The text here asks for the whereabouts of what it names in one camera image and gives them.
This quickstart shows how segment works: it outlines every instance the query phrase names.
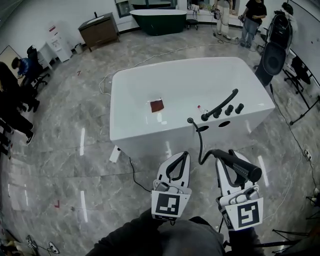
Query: dark green bathtub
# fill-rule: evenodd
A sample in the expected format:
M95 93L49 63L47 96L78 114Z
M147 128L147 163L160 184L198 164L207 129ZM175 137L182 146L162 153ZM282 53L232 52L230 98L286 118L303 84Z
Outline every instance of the dark green bathtub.
M150 36L162 36L180 33L184 30L187 12L172 9L140 9L132 10L140 28Z

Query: whiteboard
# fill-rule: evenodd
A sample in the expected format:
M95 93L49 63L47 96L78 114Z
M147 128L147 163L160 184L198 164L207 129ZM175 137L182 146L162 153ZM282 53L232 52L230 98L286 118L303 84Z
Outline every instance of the whiteboard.
M293 16L298 25L298 38L290 48L304 62L319 83L320 9L307 0L289 0L288 3L293 8Z
M4 51L0 54L0 62L5 63L8 66L8 68L11 70L11 72L14 74L14 76L18 78L18 68L13 69L11 67L11 63L15 57L18 57L20 59L20 56L11 48L10 45L8 45L4 49Z

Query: black faucet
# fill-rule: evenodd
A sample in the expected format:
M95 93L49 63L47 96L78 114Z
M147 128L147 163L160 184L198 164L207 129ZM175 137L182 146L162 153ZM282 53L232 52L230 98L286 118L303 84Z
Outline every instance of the black faucet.
M213 110L211 110L210 112L208 113L205 113L201 116L201 119L202 121L208 121L208 118L213 115L216 111L222 109L225 105L227 105L236 95L237 93L239 92L238 89L234 89L232 91L232 94L226 98L226 100L224 102L222 102L220 105L218 105L217 107L215 107Z

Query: blue shirt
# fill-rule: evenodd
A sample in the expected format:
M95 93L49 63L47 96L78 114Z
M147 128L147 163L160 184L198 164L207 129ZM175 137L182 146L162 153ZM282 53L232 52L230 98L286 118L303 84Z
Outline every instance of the blue shirt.
M18 71L18 75L26 75L27 72L29 71L30 67L32 65L32 61L29 58L22 58L21 59L21 63L20 63L20 67L19 67L19 71Z

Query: wooden cabinet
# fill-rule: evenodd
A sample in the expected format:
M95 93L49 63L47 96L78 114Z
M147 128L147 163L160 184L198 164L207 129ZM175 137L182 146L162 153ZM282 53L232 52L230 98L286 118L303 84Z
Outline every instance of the wooden cabinet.
M112 12L84 22L78 30L90 51L93 46L119 42L119 31Z

